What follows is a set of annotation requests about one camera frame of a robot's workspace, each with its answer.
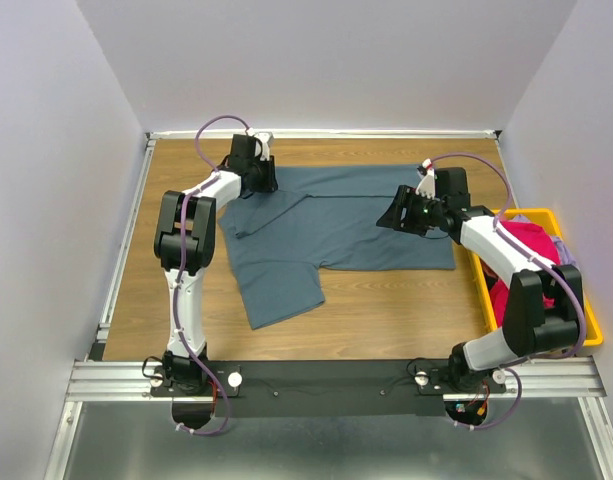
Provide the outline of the teal blue t-shirt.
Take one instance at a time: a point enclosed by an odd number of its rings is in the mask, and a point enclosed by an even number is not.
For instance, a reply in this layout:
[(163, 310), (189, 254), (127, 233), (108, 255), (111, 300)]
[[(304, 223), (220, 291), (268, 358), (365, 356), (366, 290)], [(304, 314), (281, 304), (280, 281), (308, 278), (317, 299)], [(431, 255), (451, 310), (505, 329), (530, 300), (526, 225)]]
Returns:
[(414, 165), (280, 167), (279, 188), (228, 204), (219, 220), (249, 325), (260, 329), (325, 302), (319, 271), (453, 270), (451, 240), (380, 228)]

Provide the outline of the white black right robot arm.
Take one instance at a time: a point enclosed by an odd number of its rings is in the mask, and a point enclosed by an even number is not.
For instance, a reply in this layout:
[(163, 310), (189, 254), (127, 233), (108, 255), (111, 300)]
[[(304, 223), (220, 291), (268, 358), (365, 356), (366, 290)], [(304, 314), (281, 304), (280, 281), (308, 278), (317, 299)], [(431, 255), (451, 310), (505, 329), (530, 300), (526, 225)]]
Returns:
[(446, 233), (475, 253), (506, 286), (501, 327), (452, 349), (445, 378), (466, 392), (494, 370), (531, 357), (575, 354), (587, 336), (582, 278), (573, 265), (558, 265), (527, 246), (485, 206), (474, 206), (461, 167), (425, 161), (417, 186), (399, 186), (380, 227), (426, 235)]

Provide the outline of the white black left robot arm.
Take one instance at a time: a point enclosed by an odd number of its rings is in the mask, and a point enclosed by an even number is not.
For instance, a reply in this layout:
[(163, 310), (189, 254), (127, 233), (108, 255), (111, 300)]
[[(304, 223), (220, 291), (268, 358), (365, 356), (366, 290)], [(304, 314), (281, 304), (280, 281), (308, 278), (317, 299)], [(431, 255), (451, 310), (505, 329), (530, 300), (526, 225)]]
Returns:
[(154, 387), (195, 395), (214, 385), (198, 362), (205, 359), (202, 291), (216, 247), (217, 214), (246, 194), (277, 190), (273, 140), (270, 132), (235, 134), (230, 152), (205, 180), (162, 197), (154, 253), (169, 291), (170, 334)]

